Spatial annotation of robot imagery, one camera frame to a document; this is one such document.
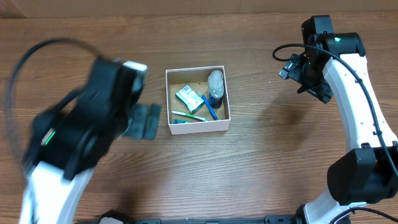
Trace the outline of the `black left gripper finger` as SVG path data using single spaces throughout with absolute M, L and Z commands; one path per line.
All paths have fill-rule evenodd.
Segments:
M 148 105 L 134 105 L 129 111 L 128 127 L 124 135 L 131 139 L 142 139 L 146 129 L 147 116 L 149 114 Z
M 160 113 L 162 106 L 158 104 L 151 104 L 147 114 L 146 124 L 144 128 L 143 139 L 154 140 L 159 127 Z

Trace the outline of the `red green toothpaste tube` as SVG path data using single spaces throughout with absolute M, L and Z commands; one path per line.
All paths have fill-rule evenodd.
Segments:
M 173 124 L 187 124 L 187 123 L 192 123 L 193 121 L 187 121 L 184 119 L 174 119 Z

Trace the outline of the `green white toothbrush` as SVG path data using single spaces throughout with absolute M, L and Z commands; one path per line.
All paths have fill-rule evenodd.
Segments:
M 184 116 L 184 117 L 188 117 L 188 118 L 192 118 L 192 119 L 196 119 L 196 120 L 204 121 L 204 122 L 208 121 L 208 120 L 207 120 L 206 118 L 204 118 L 204 117 L 195 116 L 195 115 L 193 115 L 193 114 L 184 113 L 184 112 L 181 112 L 181 111 L 172 111 L 172 114 L 176 114 L 176 115 L 179 115 L 179 116 Z

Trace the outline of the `green white soap box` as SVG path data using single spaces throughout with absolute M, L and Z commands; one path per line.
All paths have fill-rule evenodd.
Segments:
M 187 107 L 191 114 L 195 114 L 205 104 L 202 97 L 200 97 L 189 85 L 184 86 L 181 90 L 176 92 L 175 96 Z

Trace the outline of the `blue disposable razor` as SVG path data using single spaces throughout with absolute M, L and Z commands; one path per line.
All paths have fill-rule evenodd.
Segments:
M 207 100 L 205 95 L 201 96 L 202 100 L 205 102 L 206 107 L 208 108 L 208 111 L 210 112 L 210 114 L 212 115 L 214 120 L 218 120 L 218 117 L 214 111 L 214 109 L 212 108 L 212 106 L 210 105 L 210 102 Z

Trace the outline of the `dark bottle with clear cap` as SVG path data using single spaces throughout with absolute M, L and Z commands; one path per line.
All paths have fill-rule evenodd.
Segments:
M 213 70 L 208 77 L 208 101 L 214 109 L 221 107 L 224 95 L 223 73 L 219 70 Z

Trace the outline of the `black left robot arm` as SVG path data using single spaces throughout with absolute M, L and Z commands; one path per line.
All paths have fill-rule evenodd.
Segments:
M 97 58 L 83 88 L 34 118 L 21 223 L 71 223 L 113 141 L 155 138 L 161 107 L 138 103 L 146 72 L 142 63 Z

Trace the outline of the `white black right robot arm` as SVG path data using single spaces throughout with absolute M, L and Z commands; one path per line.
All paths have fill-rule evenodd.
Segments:
M 388 126 L 369 80 L 366 51 L 355 33 L 336 33 L 329 16 L 302 24 L 305 51 L 292 55 L 279 75 L 327 103 L 337 102 L 346 154 L 327 172 L 327 189 L 298 208 L 294 223 L 348 223 L 352 208 L 397 193 L 397 136 Z

